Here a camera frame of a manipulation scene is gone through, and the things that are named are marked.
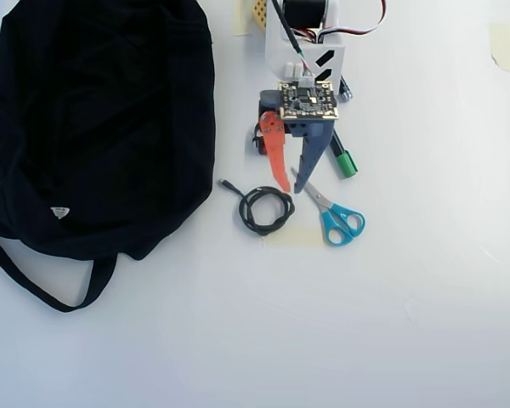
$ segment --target blue scissors handle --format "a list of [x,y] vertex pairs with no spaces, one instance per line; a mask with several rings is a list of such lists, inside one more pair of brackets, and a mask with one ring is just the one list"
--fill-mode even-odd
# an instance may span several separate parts
[[[343,222],[343,225],[335,219],[335,216]],[[340,207],[337,204],[334,204],[329,210],[322,212],[321,217],[325,226],[326,240],[333,247],[348,245],[354,238],[363,233],[366,225],[363,214]],[[351,217],[357,219],[358,224],[355,227],[351,224]],[[342,240],[333,241],[331,238],[332,231],[338,232],[342,236]]]
[[[325,226],[325,238],[329,245],[333,247],[343,247],[354,240],[354,236],[351,235],[348,229],[337,222],[330,211],[322,212],[321,217],[323,218],[323,225]],[[336,231],[341,236],[342,240],[338,242],[333,241],[331,238],[332,231]]]
[[[363,233],[366,226],[365,216],[360,212],[348,210],[347,208],[340,207],[338,204],[334,204],[331,211],[335,213],[349,229],[349,233],[357,238]],[[356,225],[352,225],[352,221],[356,220]]]

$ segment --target black cable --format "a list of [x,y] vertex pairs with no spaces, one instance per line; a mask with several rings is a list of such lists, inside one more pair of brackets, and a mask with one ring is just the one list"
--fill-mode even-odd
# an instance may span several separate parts
[[291,41],[292,47],[295,48],[297,54],[303,55],[303,50],[300,48],[300,44],[297,41],[297,38],[292,32],[291,27],[287,24],[286,16],[283,14],[280,5],[278,4],[278,0],[272,0],[274,4],[275,12],[278,14],[278,18],[280,19],[281,25],[286,31],[287,36],[289,37],[289,41]]
[[[241,197],[240,206],[238,207],[241,220],[244,222],[244,225],[248,229],[261,236],[266,236],[279,230],[286,224],[287,220],[295,213],[295,205],[292,202],[291,196],[282,191],[279,191],[278,189],[275,189],[274,187],[258,187],[255,190],[252,190],[246,195],[244,195],[230,181],[219,180],[219,183],[224,188],[235,192],[238,196]],[[253,217],[252,207],[257,200],[260,200],[261,198],[266,196],[275,196],[279,198],[281,203],[283,204],[284,212],[283,215],[276,219],[273,224],[258,225],[255,222],[255,218]]]

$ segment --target bag strap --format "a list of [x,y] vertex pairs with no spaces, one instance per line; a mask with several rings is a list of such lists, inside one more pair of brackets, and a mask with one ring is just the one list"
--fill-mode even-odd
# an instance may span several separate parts
[[116,267],[117,255],[108,258],[96,259],[91,271],[91,279],[88,284],[87,296],[79,306],[68,306],[45,292],[40,286],[29,280],[14,264],[8,254],[0,246],[0,267],[11,279],[24,287],[28,292],[42,300],[47,305],[59,312],[68,313],[74,310],[86,308],[99,298],[102,291],[108,286]]

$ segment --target scissors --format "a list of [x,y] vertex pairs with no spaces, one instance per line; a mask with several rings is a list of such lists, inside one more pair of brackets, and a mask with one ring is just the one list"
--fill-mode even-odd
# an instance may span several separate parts
[[[297,171],[292,168],[292,172],[297,177]],[[323,218],[325,227],[325,236],[329,245],[332,247],[343,247],[348,245],[354,238],[357,238],[365,230],[365,216],[360,212],[348,210],[340,207],[338,204],[328,201],[311,183],[307,182],[304,190],[315,201]],[[350,220],[357,222],[356,228],[350,223]],[[335,242],[331,238],[331,232],[337,231],[341,236],[340,242]]]

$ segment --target tape piece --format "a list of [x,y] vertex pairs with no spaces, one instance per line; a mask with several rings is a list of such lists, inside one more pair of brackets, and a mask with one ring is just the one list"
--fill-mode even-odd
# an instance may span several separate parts
[[233,26],[235,36],[250,36],[251,22],[253,20],[253,1],[234,0],[233,4]]
[[320,248],[325,247],[321,227],[286,226],[263,238],[264,247]]
[[508,23],[491,23],[491,58],[496,66],[510,72],[510,25]]

